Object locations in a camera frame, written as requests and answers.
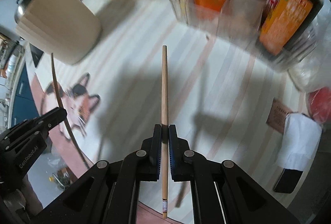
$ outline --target table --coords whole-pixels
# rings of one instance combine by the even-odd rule
[[[152,136],[154,124],[161,121],[165,44],[169,123],[176,125],[178,136],[207,159],[235,161],[284,206],[290,204],[312,160],[292,194],[272,191],[282,171],[275,164],[282,135],[265,123],[272,101],[277,98],[293,111],[307,112],[304,93],[295,88],[286,72],[276,73],[236,46],[178,23],[168,0],[84,3],[100,18],[100,42],[78,64],[68,66],[56,60],[55,69],[64,91],[73,92],[80,82],[88,92],[84,100],[77,98],[71,115],[78,113],[77,106],[85,111],[86,125],[73,132],[91,164],[101,159],[121,160]],[[37,68],[28,58],[26,55],[37,108],[57,106],[55,97],[45,94],[52,81],[50,56],[44,55]],[[86,169],[60,131],[53,129],[50,137],[80,176]],[[161,181],[142,182],[139,200],[161,212],[161,193]],[[169,181],[168,216],[193,223],[188,184]]]

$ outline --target smartphone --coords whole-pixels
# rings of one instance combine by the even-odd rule
[[[283,169],[273,190],[278,193],[292,193],[300,180],[303,171]]]

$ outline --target metal rivet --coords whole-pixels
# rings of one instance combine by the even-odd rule
[[[105,168],[107,166],[107,161],[101,160],[97,163],[99,169]]]
[[[193,152],[192,150],[186,150],[186,151],[184,152],[184,155],[185,155],[186,157],[193,157],[193,156],[194,156],[194,152]]]
[[[136,153],[136,155],[138,157],[143,157],[143,156],[146,155],[146,151],[145,150],[138,150],[137,153]]]
[[[234,166],[233,162],[230,160],[226,160],[223,162],[224,167],[226,168],[232,168]]]

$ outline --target white cloth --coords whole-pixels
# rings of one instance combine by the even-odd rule
[[[288,114],[277,164],[285,169],[303,171],[321,134],[322,127],[311,118],[299,113]]]

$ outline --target beige container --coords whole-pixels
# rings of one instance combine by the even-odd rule
[[[101,25],[80,0],[33,0],[16,31],[45,53],[75,64],[94,47]]]

